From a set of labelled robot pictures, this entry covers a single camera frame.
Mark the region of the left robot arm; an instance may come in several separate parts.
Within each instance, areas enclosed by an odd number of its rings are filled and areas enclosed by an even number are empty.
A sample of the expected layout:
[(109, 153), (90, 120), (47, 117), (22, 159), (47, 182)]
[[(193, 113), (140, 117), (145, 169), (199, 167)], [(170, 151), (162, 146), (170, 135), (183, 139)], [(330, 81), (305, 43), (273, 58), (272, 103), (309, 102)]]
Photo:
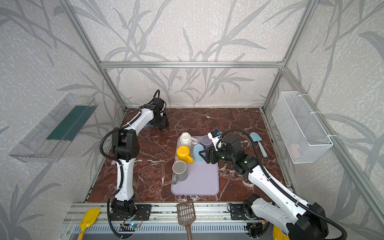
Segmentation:
[(117, 189), (108, 198), (109, 208), (131, 218), (137, 212), (133, 190), (133, 170), (136, 157), (140, 152), (138, 135), (146, 126), (166, 129), (169, 126), (165, 113), (166, 102), (156, 90), (149, 103), (139, 107), (139, 112), (127, 124), (114, 128), (101, 140), (100, 153), (117, 165)]

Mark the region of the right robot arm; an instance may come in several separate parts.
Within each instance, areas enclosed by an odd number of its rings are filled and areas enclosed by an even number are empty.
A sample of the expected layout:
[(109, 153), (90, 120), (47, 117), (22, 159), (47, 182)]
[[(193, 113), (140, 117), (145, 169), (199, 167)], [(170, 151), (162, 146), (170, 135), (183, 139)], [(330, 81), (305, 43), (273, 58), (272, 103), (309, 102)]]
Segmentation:
[(325, 240), (329, 235), (329, 225), (341, 232), (339, 240), (347, 239), (347, 231), (328, 219), (319, 204), (310, 204), (289, 191), (267, 171), (258, 155), (246, 154), (234, 132), (234, 129), (224, 133), (219, 130), (209, 132), (213, 146), (199, 154), (208, 164), (230, 164), (236, 173), (244, 176), (273, 201), (270, 204), (259, 196), (249, 198), (245, 202), (248, 204), (246, 213), (249, 218), (262, 218), (272, 223), (291, 240)]

